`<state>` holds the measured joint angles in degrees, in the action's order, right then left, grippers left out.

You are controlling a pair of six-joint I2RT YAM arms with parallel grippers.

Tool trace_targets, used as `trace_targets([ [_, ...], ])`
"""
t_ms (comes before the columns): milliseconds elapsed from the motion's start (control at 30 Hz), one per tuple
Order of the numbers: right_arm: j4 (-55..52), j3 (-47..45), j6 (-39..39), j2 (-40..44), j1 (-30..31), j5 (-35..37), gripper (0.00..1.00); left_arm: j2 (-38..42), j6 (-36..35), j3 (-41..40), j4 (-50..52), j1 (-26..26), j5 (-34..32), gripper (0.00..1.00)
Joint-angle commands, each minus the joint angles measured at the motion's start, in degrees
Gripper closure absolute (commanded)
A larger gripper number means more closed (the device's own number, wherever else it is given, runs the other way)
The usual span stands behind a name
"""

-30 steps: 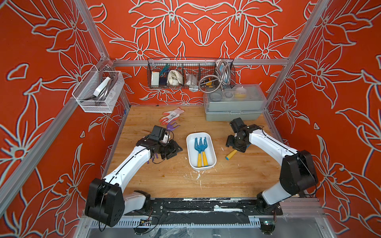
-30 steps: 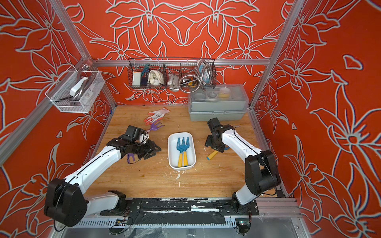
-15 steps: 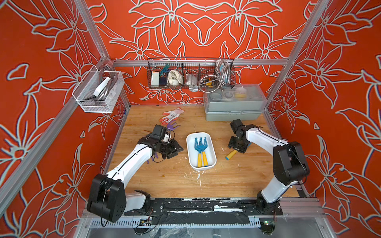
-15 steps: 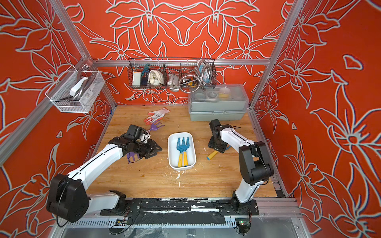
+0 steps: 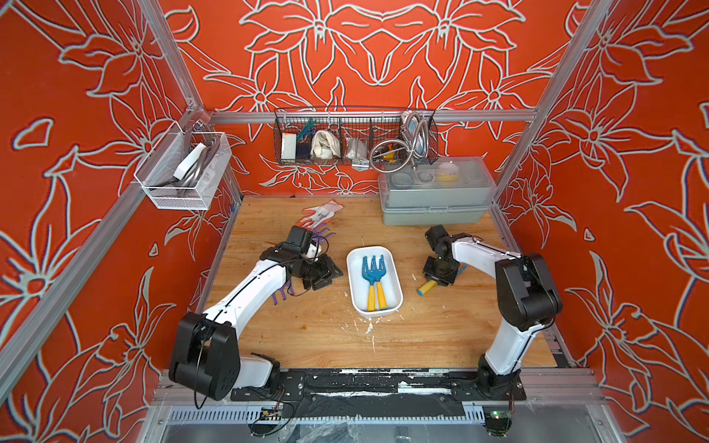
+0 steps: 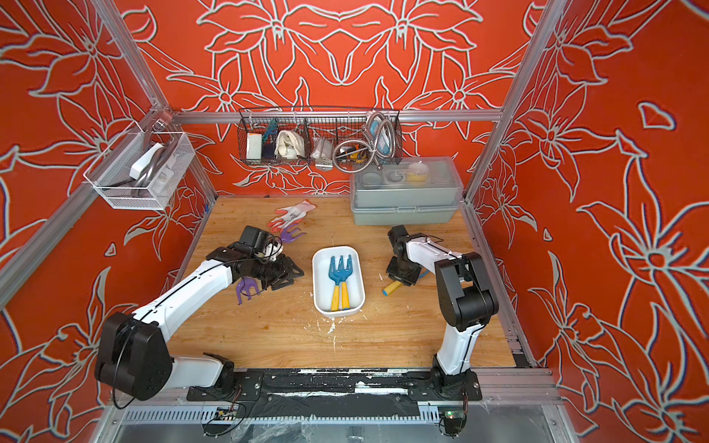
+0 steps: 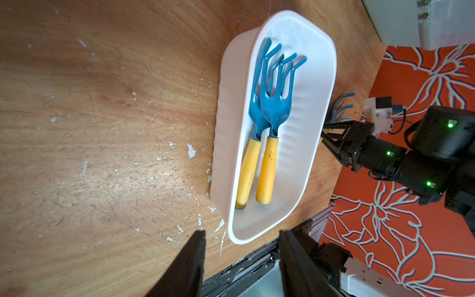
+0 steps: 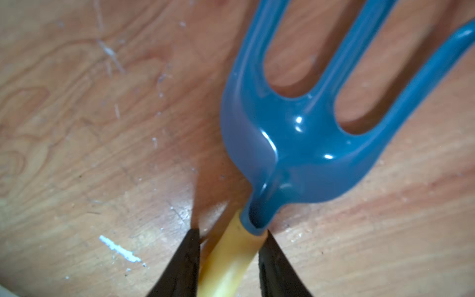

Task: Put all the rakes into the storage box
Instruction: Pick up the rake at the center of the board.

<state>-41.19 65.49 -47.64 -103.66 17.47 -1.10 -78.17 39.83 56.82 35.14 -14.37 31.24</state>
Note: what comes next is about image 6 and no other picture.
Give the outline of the blue fork rake yellow handle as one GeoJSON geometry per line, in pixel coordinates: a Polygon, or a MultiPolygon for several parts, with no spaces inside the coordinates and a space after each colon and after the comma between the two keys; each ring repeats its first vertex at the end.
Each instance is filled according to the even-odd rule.
{"type": "MultiPolygon", "coordinates": [[[[425,276],[428,275],[428,273],[429,273],[429,271],[423,271],[423,272],[419,275],[418,280],[420,281],[421,279],[423,279],[425,276]]],[[[391,282],[389,285],[387,285],[385,288],[382,289],[382,293],[383,293],[385,296],[389,296],[389,295],[391,295],[392,293],[394,293],[395,291],[397,291],[399,288],[401,288],[402,286],[404,286],[404,283],[403,283],[403,282],[393,281],[393,282],[391,282]]]]}

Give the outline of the purple rake pink handle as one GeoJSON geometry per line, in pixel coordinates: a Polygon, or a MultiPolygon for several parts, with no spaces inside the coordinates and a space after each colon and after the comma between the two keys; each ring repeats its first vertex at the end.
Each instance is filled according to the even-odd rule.
{"type": "Polygon", "coordinates": [[[243,277],[236,284],[236,296],[238,304],[242,304],[244,299],[251,300],[261,293],[260,284],[256,279],[243,277]]]}

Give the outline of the blue claw rake yellow handle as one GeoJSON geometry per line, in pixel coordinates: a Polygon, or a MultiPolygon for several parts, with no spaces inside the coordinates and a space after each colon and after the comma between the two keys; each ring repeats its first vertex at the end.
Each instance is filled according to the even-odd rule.
{"type": "Polygon", "coordinates": [[[336,258],[336,257],[330,258],[330,267],[329,267],[329,272],[328,272],[328,276],[334,284],[332,301],[330,301],[330,311],[332,311],[332,312],[336,312],[340,309],[341,286],[340,286],[340,279],[339,279],[340,275],[338,272],[339,260],[340,259],[336,258]]]}

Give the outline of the white plastic storage box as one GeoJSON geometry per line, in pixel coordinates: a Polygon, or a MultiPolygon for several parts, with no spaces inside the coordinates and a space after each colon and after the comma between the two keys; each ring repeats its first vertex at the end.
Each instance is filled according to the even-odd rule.
{"type": "Polygon", "coordinates": [[[315,308],[326,317],[354,315],[366,302],[356,250],[348,245],[318,250],[312,258],[315,308]]]}

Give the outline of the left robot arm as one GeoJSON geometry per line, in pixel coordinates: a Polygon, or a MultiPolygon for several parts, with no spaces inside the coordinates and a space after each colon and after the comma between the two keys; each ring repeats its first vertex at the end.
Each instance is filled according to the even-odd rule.
{"type": "Polygon", "coordinates": [[[277,291],[304,274],[284,254],[279,237],[248,226],[236,242],[214,249],[195,271],[147,305],[110,315],[103,323],[94,376],[112,392],[137,401],[184,388],[232,399],[238,393],[232,361],[217,354],[171,356],[168,341],[214,295],[240,279],[277,291]]]}

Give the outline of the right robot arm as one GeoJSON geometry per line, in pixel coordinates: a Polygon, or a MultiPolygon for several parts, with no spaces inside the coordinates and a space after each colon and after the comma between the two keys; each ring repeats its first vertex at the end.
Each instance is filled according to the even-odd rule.
{"type": "Polygon", "coordinates": [[[483,258],[452,251],[426,234],[410,234],[403,225],[391,228],[388,238],[393,257],[387,274],[394,284],[414,286],[423,271],[436,280],[447,327],[433,359],[432,386],[448,398],[468,391],[474,384],[470,359],[477,338],[499,311],[483,258]]]}

